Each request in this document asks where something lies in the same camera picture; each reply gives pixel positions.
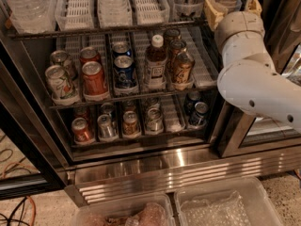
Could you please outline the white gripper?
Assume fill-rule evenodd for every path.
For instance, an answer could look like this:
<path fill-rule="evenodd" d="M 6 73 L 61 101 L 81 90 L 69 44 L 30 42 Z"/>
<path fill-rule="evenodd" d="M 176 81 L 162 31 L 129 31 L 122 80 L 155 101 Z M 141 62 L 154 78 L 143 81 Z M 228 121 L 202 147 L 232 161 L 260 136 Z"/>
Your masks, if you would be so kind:
<path fill-rule="evenodd" d="M 230 14 L 224 5 L 215 0 L 204 0 L 203 10 L 210 29 L 215 31 L 214 40 L 219 52 L 222 52 L 226 41 L 235 34 L 255 32 L 264 37 L 259 0 L 246 0 L 246 11 L 235 11 Z"/>

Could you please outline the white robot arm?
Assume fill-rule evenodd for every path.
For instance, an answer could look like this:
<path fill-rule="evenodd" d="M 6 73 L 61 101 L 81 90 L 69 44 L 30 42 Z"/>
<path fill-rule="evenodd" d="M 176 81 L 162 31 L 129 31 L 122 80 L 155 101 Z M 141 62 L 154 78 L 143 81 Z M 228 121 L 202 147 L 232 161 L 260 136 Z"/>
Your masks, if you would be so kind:
<path fill-rule="evenodd" d="M 268 117 L 301 131 L 301 88 L 277 73 L 263 42 L 260 12 L 230 12 L 215 0 L 204 0 L 204 11 L 223 69 L 218 91 L 248 115 Z"/>

